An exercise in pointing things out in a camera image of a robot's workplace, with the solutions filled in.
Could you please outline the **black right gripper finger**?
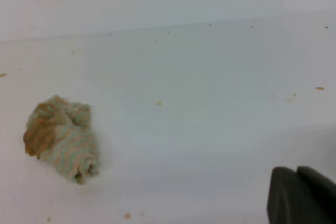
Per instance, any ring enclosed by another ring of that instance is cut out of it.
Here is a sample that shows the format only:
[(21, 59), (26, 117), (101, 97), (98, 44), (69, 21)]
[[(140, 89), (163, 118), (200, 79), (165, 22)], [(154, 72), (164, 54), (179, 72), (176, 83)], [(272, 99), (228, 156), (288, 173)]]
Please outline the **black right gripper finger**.
[(334, 224), (335, 182), (308, 166), (275, 167), (267, 215), (270, 224)]

